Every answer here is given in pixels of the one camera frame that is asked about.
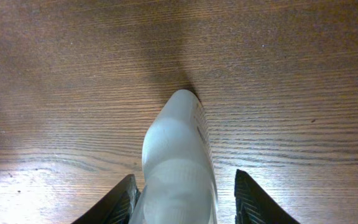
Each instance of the white bottle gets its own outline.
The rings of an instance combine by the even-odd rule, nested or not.
[[[203,107],[175,92],[144,139],[145,188],[129,224],[216,223],[217,193]]]

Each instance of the wooden floor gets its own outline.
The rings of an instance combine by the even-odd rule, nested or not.
[[[219,223],[236,169],[301,223],[358,223],[358,1],[0,0],[0,223],[70,223],[170,95],[206,109]]]

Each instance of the brown wooden surface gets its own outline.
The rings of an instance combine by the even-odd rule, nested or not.
[[[236,169],[302,223],[358,223],[358,1],[0,0],[0,223],[70,223],[170,95],[204,104],[219,223]]]

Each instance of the plastic bottle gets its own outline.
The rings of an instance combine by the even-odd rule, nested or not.
[[[178,90],[144,139],[145,188],[129,224],[216,223],[217,193],[204,111]]]

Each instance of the black plastic part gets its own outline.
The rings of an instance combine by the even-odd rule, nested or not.
[[[127,224],[139,196],[135,176],[127,175],[73,224]]]
[[[245,171],[236,172],[234,196],[237,207],[236,224],[298,223]]]

